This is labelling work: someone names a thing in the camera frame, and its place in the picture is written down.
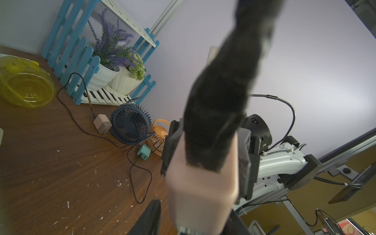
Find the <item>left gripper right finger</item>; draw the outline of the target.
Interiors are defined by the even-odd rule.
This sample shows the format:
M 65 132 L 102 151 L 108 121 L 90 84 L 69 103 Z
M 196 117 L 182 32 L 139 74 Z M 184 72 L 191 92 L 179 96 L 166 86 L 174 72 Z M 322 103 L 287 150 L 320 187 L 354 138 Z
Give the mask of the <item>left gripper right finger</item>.
M 250 235 L 247 227 L 234 210 L 231 211 L 225 224 L 224 235 Z

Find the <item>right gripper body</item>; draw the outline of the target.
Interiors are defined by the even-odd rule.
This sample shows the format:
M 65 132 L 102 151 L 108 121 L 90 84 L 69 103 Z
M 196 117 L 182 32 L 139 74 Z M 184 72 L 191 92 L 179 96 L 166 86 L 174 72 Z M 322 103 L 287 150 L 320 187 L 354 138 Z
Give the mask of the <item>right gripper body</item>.
M 164 149 L 162 153 L 161 175 L 164 177 L 177 148 L 184 129 L 184 119 L 173 120 L 170 124 L 168 135 L 165 137 Z M 258 178 L 260 163 L 260 137 L 255 135 L 246 122 L 238 129 L 238 157 L 239 157 L 239 187 L 240 193 L 236 204 L 241 199 L 251 199 L 254 184 Z

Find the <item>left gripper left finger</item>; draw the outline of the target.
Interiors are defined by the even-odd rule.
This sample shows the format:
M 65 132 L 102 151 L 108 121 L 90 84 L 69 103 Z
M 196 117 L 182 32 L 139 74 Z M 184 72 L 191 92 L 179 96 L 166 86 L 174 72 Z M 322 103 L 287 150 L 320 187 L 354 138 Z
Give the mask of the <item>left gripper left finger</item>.
M 158 235 L 160 223 L 161 202 L 160 200 L 152 200 L 128 234 Z

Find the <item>pink USB plug adapter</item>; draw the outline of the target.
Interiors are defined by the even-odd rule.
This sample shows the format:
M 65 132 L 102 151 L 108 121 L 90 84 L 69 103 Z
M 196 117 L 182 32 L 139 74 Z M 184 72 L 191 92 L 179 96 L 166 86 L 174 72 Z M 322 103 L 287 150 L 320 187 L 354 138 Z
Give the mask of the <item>pink USB plug adapter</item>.
M 178 232 L 187 235 L 219 235 L 239 196 L 238 136 L 220 172 L 189 165 L 182 136 L 167 168 L 170 218 Z

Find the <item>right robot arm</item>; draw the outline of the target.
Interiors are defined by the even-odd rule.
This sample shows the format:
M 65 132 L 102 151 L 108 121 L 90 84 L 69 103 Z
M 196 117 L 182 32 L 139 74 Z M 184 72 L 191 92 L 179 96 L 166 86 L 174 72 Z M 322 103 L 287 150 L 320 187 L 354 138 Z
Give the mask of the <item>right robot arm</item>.
M 283 189 L 305 185 L 321 167 L 315 157 L 301 152 L 292 137 L 268 150 L 267 125 L 251 115 L 237 129 L 222 169 L 206 170 L 187 162 L 183 124 L 171 123 L 162 154 L 161 174 L 167 178 L 175 210 L 226 212 L 258 204 Z

